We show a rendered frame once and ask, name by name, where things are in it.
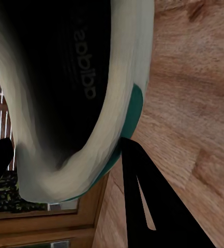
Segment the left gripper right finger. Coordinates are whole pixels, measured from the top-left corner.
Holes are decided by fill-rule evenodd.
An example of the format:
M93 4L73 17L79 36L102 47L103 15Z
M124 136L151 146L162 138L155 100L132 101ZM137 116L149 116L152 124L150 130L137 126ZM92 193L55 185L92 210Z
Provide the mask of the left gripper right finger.
M124 137L128 248L216 248L142 146ZM156 230L147 226L138 180Z

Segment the gym shoe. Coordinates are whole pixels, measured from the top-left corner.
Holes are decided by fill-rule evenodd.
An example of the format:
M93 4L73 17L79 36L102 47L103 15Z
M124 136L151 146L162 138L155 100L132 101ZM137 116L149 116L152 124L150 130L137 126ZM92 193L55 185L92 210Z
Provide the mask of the gym shoe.
M19 195L66 202L122 155L150 76L154 0L0 0Z

